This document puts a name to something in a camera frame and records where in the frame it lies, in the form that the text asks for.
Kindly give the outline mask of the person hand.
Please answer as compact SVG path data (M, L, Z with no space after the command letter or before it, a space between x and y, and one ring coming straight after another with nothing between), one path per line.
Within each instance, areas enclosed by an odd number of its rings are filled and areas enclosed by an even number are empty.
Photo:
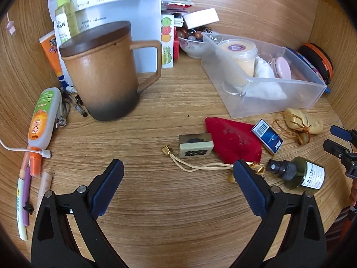
M352 181L352 188L349 196L349 205L353 207L357 202L357 180Z

